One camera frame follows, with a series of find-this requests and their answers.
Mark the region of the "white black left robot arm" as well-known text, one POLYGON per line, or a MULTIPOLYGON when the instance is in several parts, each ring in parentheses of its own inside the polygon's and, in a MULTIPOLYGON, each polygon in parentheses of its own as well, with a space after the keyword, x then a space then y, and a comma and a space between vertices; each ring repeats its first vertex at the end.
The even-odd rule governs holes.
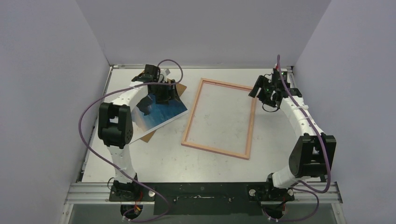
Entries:
POLYGON ((127 90, 99 107, 98 137, 109 150, 115 165, 112 192, 127 201, 134 201, 141 195, 129 149, 134 134, 132 110, 137 107, 148 115, 149 105, 153 102, 164 105, 178 99, 176 82, 168 78, 169 74, 169 69, 147 64, 144 71, 131 80, 127 90))

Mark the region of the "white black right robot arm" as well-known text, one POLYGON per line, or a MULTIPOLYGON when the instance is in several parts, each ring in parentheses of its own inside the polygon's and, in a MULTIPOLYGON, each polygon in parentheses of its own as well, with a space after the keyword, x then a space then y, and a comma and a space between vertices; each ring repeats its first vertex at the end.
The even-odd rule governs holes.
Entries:
POLYGON ((298 184, 309 192, 325 193, 331 185, 336 139, 315 123, 300 90, 287 82, 286 72, 275 70, 270 76, 260 75, 249 96, 276 111, 281 110, 289 119, 297 141, 287 166, 269 174, 266 182, 255 189, 255 196, 259 201, 293 199, 292 188, 298 184))

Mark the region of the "blue landscape photo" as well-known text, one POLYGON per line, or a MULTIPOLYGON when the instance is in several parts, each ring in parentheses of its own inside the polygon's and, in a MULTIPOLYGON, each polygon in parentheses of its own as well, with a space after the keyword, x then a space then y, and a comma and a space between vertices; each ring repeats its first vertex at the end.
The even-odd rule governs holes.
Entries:
POLYGON ((188 109, 183 102, 175 99, 168 104, 157 104, 153 94, 147 95, 131 111, 133 123, 133 136, 135 142, 152 131, 187 114, 188 109))

